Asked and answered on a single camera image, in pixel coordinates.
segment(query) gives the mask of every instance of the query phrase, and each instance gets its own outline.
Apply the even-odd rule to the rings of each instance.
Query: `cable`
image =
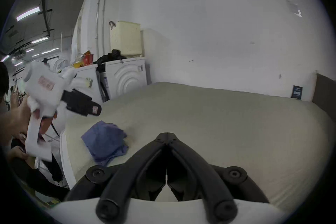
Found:
[[[52,126],[52,128],[54,129],[55,133],[58,135],[58,137],[60,137],[60,135],[59,135],[58,132],[56,131],[56,129],[55,129],[53,123],[51,123],[51,126]]]

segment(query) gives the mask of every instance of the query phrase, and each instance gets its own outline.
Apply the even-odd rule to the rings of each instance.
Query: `blue cloth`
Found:
[[[113,158],[126,154],[128,150],[124,142],[126,136],[127,134],[117,125],[99,121],[82,135],[82,140],[94,161],[105,166]]]

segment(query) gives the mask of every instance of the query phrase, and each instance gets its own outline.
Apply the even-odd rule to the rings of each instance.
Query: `fluorescent light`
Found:
[[[1,62],[4,62],[5,60],[7,60],[9,58],[9,55],[6,55],[5,57],[2,58]]]
[[[42,54],[45,54],[45,53],[48,53],[48,52],[53,52],[53,50],[48,50],[48,51],[42,52]]]
[[[42,40],[46,40],[46,39],[48,39],[48,37],[42,37],[42,38],[40,38],[40,39],[36,39],[36,40],[32,41],[32,43],[35,44],[35,43],[37,43],[37,42],[40,42],[40,41],[42,41]]]
[[[16,67],[16,66],[18,66],[19,64],[22,64],[23,62],[19,62],[19,63],[17,63],[17,64],[15,64],[14,66]]]
[[[36,13],[36,12],[39,12],[39,11],[40,11],[40,7],[33,8],[33,9],[27,11],[27,12],[24,12],[24,13],[21,14],[20,16],[16,17],[16,19],[17,19],[17,21],[19,21],[19,20],[21,20],[21,19],[23,19],[23,18],[25,18],[25,17],[27,17],[27,16],[29,16],[29,15],[31,15],[31,14],[34,14],[34,13]]]

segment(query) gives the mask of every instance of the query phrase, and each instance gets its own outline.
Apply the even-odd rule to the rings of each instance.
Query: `white device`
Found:
[[[51,162],[50,144],[38,140],[41,121],[43,117],[54,116],[66,91],[72,91],[75,87],[87,88],[85,79],[74,79],[75,74],[74,68],[69,68],[63,76],[59,76],[50,71],[43,63],[37,61],[31,62],[26,66],[23,80],[25,82],[25,89],[30,95],[27,103],[31,112],[34,112],[36,109],[40,110],[40,118],[36,119],[34,116],[31,116],[28,125],[25,148],[26,153],[29,155],[40,157],[41,159]],[[83,115],[87,115],[88,113],[93,115],[100,114],[101,106],[91,102],[89,96],[80,92],[67,92],[67,95],[68,100],[71,100],[71,97],[73,97],[74,100],[78,98],[78,102],[81,102],[79,108],[71,104],[74,112],[81,113],[80,109],[83,109]]]

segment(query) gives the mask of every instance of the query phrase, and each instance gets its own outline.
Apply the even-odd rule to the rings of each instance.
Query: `hand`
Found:
[[[8,151],[7,158],[8,158],[8,161],[11,161],[14,158],[20,158],[20,159],[26,160],[28,158],[28,154],[24,153],[22,147],[15,146],[11,148],[10,151]]]
[[[33,112],[34,117],[36,118],[40,118],[40,110],[36,109]],[[57,118],[57,111],[54,114],[54,117],[46,117],[41,121],[41,125],[40,125],[40,130],[39,133],[40,134],[45,134],[46,131],[49,129],[51,122],[53,121],[53,119]]]
[[[23,145],[26,142],[26,136],[24,134],[13,134],[16,139],[19,139]]]
[[[17,92],[12,92],[10,96],[10,106],[11,106],[11,109],[19,107]]]
[[[25,135],[27,134],[28,124],[29,124],[30,115],[31,115],[30,108],[27,104],[27,98],[28,98],[27,95],[24,96],[22,103],[17,108],[17,111],[18,111],[17,123],[19,127],[19,133],[25,134]]]

